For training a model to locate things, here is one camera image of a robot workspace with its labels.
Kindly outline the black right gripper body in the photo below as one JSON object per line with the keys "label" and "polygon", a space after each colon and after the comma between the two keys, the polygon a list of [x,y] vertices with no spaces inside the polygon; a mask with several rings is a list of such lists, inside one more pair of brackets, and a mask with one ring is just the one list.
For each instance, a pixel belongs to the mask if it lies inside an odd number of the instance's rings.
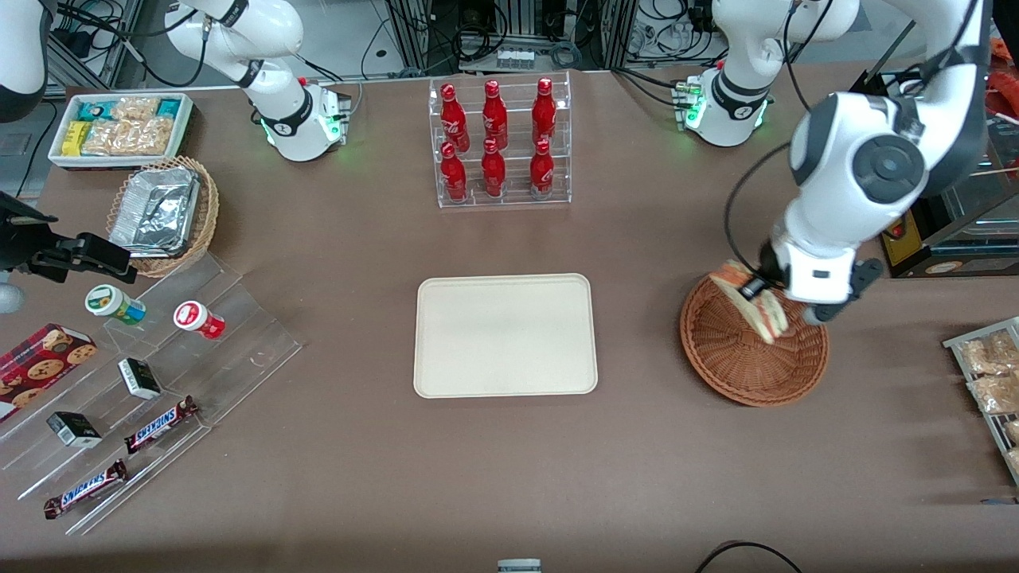
{"label": "black right gripper body", "polygon": [[40,212],[9,193],[1,193],[1,259],[3,271],[40,275],[64,282],[70,271],[84,272],[72,250],[62,246],[67,239],[52,232],[58,217]]}

